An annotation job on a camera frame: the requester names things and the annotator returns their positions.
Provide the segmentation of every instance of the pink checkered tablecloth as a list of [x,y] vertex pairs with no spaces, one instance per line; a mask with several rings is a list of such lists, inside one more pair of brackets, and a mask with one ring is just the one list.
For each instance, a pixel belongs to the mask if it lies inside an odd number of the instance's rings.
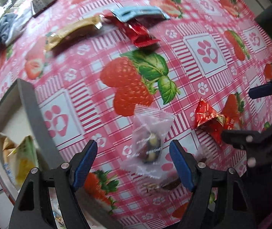
[[[246,169],[245,152],[225,144],[218,146],[207,133],[195,129],[194,112],[200,98],[221,111],[227,96],[239,92],[245,101],[241,115],[245,129],[261,131],[265,122],[272,123],[272,96],[251,100],[247,95],[250,88],[266,82],[264,68],[272,63],[272,42],[242,0],[231,0],[239,8],[238,18],[236,11],[230,12],[230,7],[219,1],[58,0],[32,18],[13,46],[0,53],[0,99],[16,78],[31,82],[50,135],[67,161],[88,140],[97,141],[98,155],[92,167],[95,173],[88,182],[98,183],[106,177],[104,184],[109,185],[109,192],[104,192],[104,187],[101,188],[104,197],[95,190],[89,193],[128,228],[132,225],[137,229],[159,229],[172,225],[179,221],[172,217],[173,211],[190,198],[182,185],[167,192],[151,192],[143,185],[142,177],[120,169],[131,153],[133,117],[118,115],[114,110],[117,89],[106,86],[100,80],[100,72],[111,60],[136,48],[118,28],[108,24],[99,34],[54,57],[44,59],[37,42],[50,32],[105,10],[132,5],[160,6],[172,18],[143,23],[161,40],[154,56],[164,60],[169,69],[167,78],[179,90],[166,98],[167,90],[161,88],[152,95],[151,106],[175,114],[162,151],[162,170],[165,173],[174,170],[168,146],[171,140],[178,139],[193,154],[199,146],[207,147],[211,167],[233,166],[242,174]],[[20,9],[29,5],[27,0]],[[234,46],[224,35],[227,30],[241,37],[249,59],[236,56]]]

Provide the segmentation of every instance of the yellow snack packet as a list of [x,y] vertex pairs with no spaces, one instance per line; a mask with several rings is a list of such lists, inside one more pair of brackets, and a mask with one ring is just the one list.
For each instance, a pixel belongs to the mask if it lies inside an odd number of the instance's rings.
[[46,50],[50,51],[63,41],[72,40],[79,36],[85,36],[89,32],[102,27],[100,16],[85,18],[75,23],[69,24],[53,33],[47,38]]
[[6,136],[2,136],[1,140],[4,168],[12,183],[21,188],[29,171],[39,167],[32,137],[26,136],[18,146]]

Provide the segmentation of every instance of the transparent candy wrapper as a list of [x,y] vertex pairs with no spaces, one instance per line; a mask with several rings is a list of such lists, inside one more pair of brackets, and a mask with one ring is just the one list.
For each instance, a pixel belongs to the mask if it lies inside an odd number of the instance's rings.
[[132,153],[122,163],[124,170],[162,181],[161,151],[174,121],[174,115],[159,109],[136,105],[134,110]]

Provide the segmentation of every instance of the cardboard box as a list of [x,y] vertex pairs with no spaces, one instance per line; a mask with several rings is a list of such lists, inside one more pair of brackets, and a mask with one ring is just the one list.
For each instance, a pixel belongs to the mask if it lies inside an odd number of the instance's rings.
[[[45,126],[32,85],[22,79],[17,79],[0,101],[0,132],[17,145],[31,135],[41,170],[57,168],[64,162]],[[15,201],[18,190],[4,169],[2,147],[0,142],[0,182]]]

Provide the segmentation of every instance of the red candy wrapper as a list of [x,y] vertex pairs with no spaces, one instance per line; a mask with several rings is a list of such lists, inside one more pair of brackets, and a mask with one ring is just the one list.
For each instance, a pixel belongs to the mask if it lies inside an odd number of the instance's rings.
[[160,41],[154,36],[151,36],[146,27],[143,26],[140,22],[136,21],[136,19],[132,19],[126,23],[123,23],[119,21],[112,13],[100,16],[110,20],[114,25],[116,25],[138,48],[153,45]]
[[221,133],[223,130],[231,130],[235,120],[229,116],[219,114],[210,104],[200,100],[195,111],[195,127],[208,132],[213,139],[221,144]]

